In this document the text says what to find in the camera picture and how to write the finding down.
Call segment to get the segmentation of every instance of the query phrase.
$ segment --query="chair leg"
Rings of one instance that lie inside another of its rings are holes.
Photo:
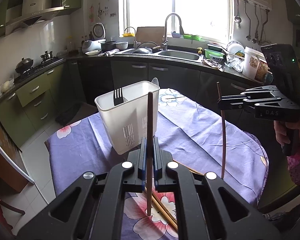
[[[7,203],[5,203],[4,201],[2,201],[1,199],[0,199],[0,205],[2,205],[2,206],[4,206],[5,208],[10,209],[10,210],[12,210],[12,211],[14,211],[14,212],[17,212],[17,213],[19,213],[19,214],[21,214],[21,215],[24,215],[24,214],[25,214],[25,212],[24,212],[23,210],[18,209],[18,208],[15,208],[15,207],[12,207],[12,206],[10,206],[9,204],[7,204]]]

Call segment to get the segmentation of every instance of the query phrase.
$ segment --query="wooden cutting board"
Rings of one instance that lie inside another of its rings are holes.
[[[138,42],[152,41],[158,44],[163,42],[164,27],[138,27],[136,38]]]

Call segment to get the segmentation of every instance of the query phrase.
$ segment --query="gooseneck faucet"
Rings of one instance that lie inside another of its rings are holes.
[[[123,32],[125,32],[126,29],[128,29],[128,28],[134,29],[134,43],[133,43],[134,46],[133,46],[133,47],[136,49],[136,48],[138,47],[138,43],[140,44],[140,42],[137,42],[137,32],[136,32],[136,29],[135,29],[134,27],[132,27],[132,26],[128,26],[128,27],[126,27],[126,28],[124,29]]]
[[[179,25],[180,25],[180,28],[179,28],[179,33],[181,35],[185,34],[185,32],[183,31],[183,28],[182,28],[182,23],[181,23],[181,18],[178,14],[176,13],[171,13],[169,14],[167,17],[166,17],[166,22],[164,23],[164,42],[161,43],[161,48],[163,48],[164,50],[167,50],[168,49],[168,39],[167,39],[167,25],[168,25],[168,19],[170,16],[172,15],[175,15],[178,17],[179,19]]]

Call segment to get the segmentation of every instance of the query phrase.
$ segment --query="black pot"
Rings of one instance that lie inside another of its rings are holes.
[[[33,59],[32,58],[22,58],[21,61],[16,66],[16,72],[22,74],[24,71],[27,71],[32,67]]]
[[[106,52],[106,51],[115,49],[116,48],[115,44],[116,44],[116,41],[107,41],[107,42],[101,43],[102,52]]]

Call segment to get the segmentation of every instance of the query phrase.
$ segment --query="human hand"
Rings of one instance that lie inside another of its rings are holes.
[[[286,122],[281,123],[279,121],[274,121],[274,130],[275,130],[275,137],[277,139],[277,142],[280,143],[282,146],[287,143],[290,143],[290,139],[287,136],[287,128],[299,130],[299,143],[300,143],[300,119],[298,122]]]

